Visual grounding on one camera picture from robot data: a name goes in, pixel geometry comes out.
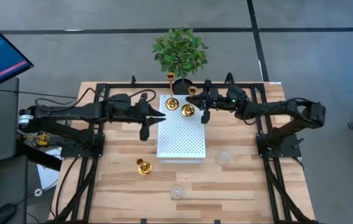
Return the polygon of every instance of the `brass candle holder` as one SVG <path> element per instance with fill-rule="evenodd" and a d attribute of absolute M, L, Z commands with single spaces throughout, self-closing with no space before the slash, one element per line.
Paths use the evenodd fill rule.
<path fill-rule="evenodd" d="M 172 83 L 174 82 L 174 78 L 175 78 L 175 74 L 173 72 L 168 72 L 167 73 L 167 80 L 170 82 L 170 87 L 171 87 L 171 98 L 169 98 L 165 102 L 165 106 L 169 110 L 175 110 L 179 106 L 178 100 L 173 97 Z"/>
<path fill-rule="evenodd" d="M 141 175 L 149 175 L 152 172 L 152 165 L 148 162 L 145 162 L 143 158 L 137 159 L 138 172 Z"/>
<path fill-rule="evenodd" d="M 197 93 L 197 88 L 195 86 L 189 87 L 190 97 L 193 97 L 196 93 Z M 182 106 L 182 114 L 183 115 L 192 116 L 192 115 L 194 115 L 194 113 L 195 113 L 195 107 L 192 104 L 187 103 Z"/>

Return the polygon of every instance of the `wooden tabletop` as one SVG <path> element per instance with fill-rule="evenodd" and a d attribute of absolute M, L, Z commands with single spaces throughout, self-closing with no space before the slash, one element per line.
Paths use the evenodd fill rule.
<path fill-rule="evenodd" d="M 79 96 L 88 87 L 95 89 L 96 84 L 83 82 Z M 285 99 L 280 84 L 264 85 L 268 102 Z M 141 89 L 113 88 L 110 94 L 131 95 L 139 90 Z M 158 96 L 170 94 L 170 90 L 156 88 L 155 91 L 157 97 L 150 104 L 158 109 Z M 225 95 L 226 89 L 220 89 L 219 93 Z M 93 97 L 93 93 L 88 93 L 79 105 L 91 103 Z M 139 96 L 133 97 L 132 102 L 137 102 L 138 99 Z M 288 116 L 271 118 L 273 126 L 281 126 L 290 120 Z M 83 121 L 74 121 L 72 126 L 77 129 L 88 127 Z M 256 125 L 245 125 L 227 111 L 212 110 L 211 119 L 206 125 L 206 159 L 202 164 L 161 164 L 156 157 L 157 125 L 150 128 L 147 141 L 139 140 L 139 129 L 138 124 L 104 125 L 106 142 L 96 173 L 90 223 L 139 223 L 141 218 L 146 218 L 148 223 L 213 223 L 217 219 L 223 223 L 273 221 L 264 164 L 255 142 Z M 215 155 L 222 151 L 232 155 L 229 164 L 224 167 L 215 162 Z M 150 175 L 142 176 L 138 173 L 138 157 L 153 165 Z M 63 161 L 60 181 L 72 160 L 73 158 Z M 314 218 L 302 167 L 289 158 L 282 158 L 280 162 L 290 197 L 307 217 Z M 81 159 L 73 166 L 65 181 L 60 197 L 60 210 L 75 193 L 80 164 Z M 170 189 L 174 185 L 181 185 L 185 190 L 185 196 L 181 200 L 171 199 Z M 280 218 L 283 218 L 281 199 L 278 193 L 276 195 Z M 83 216 L 85 198 L 83 195 L 78 218 Z"/>

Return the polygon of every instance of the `gray floor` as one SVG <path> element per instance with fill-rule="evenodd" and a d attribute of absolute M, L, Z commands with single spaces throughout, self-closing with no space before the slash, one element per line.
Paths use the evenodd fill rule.
<path fill-rule="evenodd" d="M 261 28 L 353 27 L 353 1 L 253 0 Z M 0 0 L 1 30 L 250 27 L 241 0 Z M 82 81 L 163 80 L 151 53 L 160 34 L 8 35 L 35 68 L 20 75 L 21 90 L 75 96 Z M 251 33 L 205 33 L 206 71 L 194 80 L 261 81 Z M 305 97 L 327 108 L 326 124 L 300 136 L 305 176 L 316 218 L 353 223 L 353 32 L 262 33 L 270 81 L 287 98 Z M 21 95 L 20 107 L 34 103 Z M 37 174 L 30 174 L 37 181 Z M 28 211 L 44 222 L 52 194 Z"/>

